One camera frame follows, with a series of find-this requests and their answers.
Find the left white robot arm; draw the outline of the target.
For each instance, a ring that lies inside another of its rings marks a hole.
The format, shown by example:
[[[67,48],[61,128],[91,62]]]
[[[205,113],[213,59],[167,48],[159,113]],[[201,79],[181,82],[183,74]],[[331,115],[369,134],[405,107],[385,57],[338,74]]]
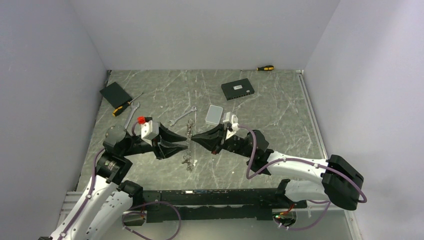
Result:
[[[185,136],[148,118],[141,134],[130,134],[122,125],[113,125],[105,133],[103,149],[95,156],[91,178],[82,195],[48,240],[99,240],[108,228],[129,209],[144,203],[143,188],[124,180],[133,163],[131,155],[154,153],[167,159],[188,147]]]

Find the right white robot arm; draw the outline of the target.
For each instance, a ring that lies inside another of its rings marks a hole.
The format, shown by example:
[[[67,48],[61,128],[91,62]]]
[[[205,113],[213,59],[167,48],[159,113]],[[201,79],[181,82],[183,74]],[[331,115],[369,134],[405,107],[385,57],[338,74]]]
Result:
[[[276,203],[287,208],[300,201],[329,201],[335,206],[355,211],[368,199],[362,190],[364,177],[343,157],[310,159],[287,155],[269,148],[266,137],[257,129],[219,124],[191,137],[213,155],[222,150],[247,157],[245,177],[281,176]]]

